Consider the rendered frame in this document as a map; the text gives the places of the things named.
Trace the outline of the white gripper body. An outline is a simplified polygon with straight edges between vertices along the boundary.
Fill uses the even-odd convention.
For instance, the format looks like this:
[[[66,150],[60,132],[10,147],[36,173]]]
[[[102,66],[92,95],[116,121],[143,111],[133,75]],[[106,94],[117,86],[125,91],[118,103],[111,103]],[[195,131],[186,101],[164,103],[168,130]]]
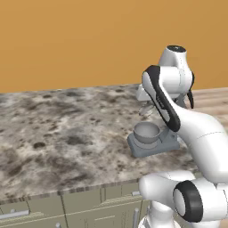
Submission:
[[[136,99],[140,102],[153,101],[153,90],[150,88],[144,88],[143,85],[140,84],[136,91]]]

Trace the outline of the grey mixer bowl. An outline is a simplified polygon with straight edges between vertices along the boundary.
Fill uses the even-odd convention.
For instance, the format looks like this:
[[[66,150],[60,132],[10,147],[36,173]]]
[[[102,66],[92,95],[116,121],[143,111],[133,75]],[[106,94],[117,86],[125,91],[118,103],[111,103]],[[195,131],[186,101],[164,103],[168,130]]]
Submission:
[[[143,121],[134,126],[134,137],[140,143],[151,144],[158,140],[160,128],[151,122]]]

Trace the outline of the grey stand mixer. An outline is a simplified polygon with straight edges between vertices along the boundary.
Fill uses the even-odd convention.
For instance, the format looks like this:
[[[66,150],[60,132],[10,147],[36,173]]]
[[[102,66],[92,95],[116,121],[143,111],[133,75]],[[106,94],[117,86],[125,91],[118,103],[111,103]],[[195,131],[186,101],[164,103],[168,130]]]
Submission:
[[[170,130],[167,126],[163,130],[160,129],[159,138],[154,143],[144,144],[138,142],[134,137],[134,130],[127,137],[127,142],[132,155],[136,158],[148,157],[161,152],[178,150],[180,148],[180,144],[177,141],[177,133]]]

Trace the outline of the olive drawer front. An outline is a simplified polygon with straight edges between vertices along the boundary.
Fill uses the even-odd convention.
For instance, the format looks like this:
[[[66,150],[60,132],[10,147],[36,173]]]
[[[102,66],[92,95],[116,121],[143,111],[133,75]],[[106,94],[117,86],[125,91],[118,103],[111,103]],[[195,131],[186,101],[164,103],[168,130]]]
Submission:
[[[123,183],[111,185],[101,189],[101,204],[141,200],[142,196],[132,196],[132,191],[139,191],[138,183]]]
[[[0,209],[2,211],[2,215],[11,214],[11,213],[20,213],[21,211],[30,211],[28,203],[26,201],[0,205]],[[20,215],[20,216],[0,219],[0,224],[19,223],[20,221],[27,221],[27,220],[29,220],[29,215]]]

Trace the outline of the olive cupboard door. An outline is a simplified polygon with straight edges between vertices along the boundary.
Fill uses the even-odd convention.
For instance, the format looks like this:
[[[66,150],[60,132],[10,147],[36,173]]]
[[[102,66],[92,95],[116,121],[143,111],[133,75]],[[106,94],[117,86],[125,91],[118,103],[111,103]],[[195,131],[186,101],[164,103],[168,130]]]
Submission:
[[[134,211],[138,209],[137,221],[145,215],[145,206],[141,200],[116,206],[106,207],[96,218],[98,228],[133,228]]]

